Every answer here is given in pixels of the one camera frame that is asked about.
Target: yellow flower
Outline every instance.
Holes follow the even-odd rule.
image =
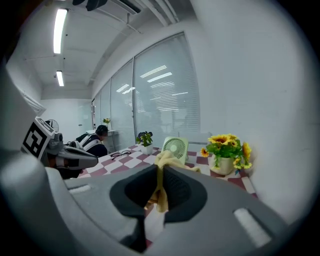
[[[242,164],[241,164],[241,157],[237,157],[234,161],[233,161],[233,166],[237,169],[241,169],[242,168]]]
[[[248,162],[247,164],[242,165],[244,169],[249,169],[252,166],[252,163]]]
[[[230,137],[228,135],[222,134],[218,136],[211,136],[210,138],[208,138],[208,141],[210,141],[212,144],[219,143],[222,145],[228,145]]]
[[[241,161],[241,157],[237,157],[237,158],[233,161],[233,164],[236,166],[240,161]]]
[[[231,143],[231,145],[233,147],[237,147],[238,146],[238,143],[235,140],[231,140],[230,143]]]
[[[209,152],[205,148],[201,148],[201,155],[204,158],[207,158],[209,156]]]
[[[250,153],[251,153],[251,148],[247,142],[244,142],[242,145],[242,152],[243,152],[243,157],[249,160],[250,158]]]
[[[230,140],[236,140],[238,139],[238,137],[236,135],[233,135],[231,133],[227,134],[227,136],[229,136]]]

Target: window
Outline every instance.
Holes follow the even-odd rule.
[[[135,144],[135,128],[132,106],[132,60],[111,78],[111,122],[117,131],[113,137],[115,150]]]
[[[178,132],[199,132],[199,90],[184,34],[134,58],[133,86],[136,132],[152,132],[156,147]]]

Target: white pot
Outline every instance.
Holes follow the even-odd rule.
[[[148,145],[148,146],[143,146],[141,145],[141,152],[142,154],[145,155],[152,155],[152,150],[154,149],[154,147],[152,146],[152,144]]]
[[[219,169],[215,168],[215,164],[216,164],[216,156],[213,155],[209,161],[209,167],[211,171],[220,175],[229,175],[235,170],[234,159],[232,157],[229,157],[229,158],[220,157],[219,164],[218,164],[220,167]]]

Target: small fan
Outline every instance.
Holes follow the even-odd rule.
[[[48,125],[50,125],[56,133],[59,132],[59,124],[57,123],[56,120],[49,119],[48,121],[45,121]]]
[[[188,140],[180,137],[166,137],[162,151],[169,150],[172,155],[185,164],[188,153]]]

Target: potted plant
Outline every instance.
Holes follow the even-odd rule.
[[[235,169],[249,169],[251,148],[247,142],[241,146],[237,136],[222,134],[208,138],[210,142],[206,149],[201,149],[201,155],[208,157],[214,154],[209,161],[210,170],[217,174],[228,175]]]
[[[110,123],[110,118],[104,118],[102,122],[105,123],[106,126],[108,126],[108,124]]]
[[[136,142],[138,142],[138,144],[142,144],[142,147],[141,147],[141,152],[145,155],[151,155],[152,154],[152,149],[153,149],[153,146],[152,146],[152,137],[153,134],[152,132],[140,132],[138,134],[138,137],[136,137]]]

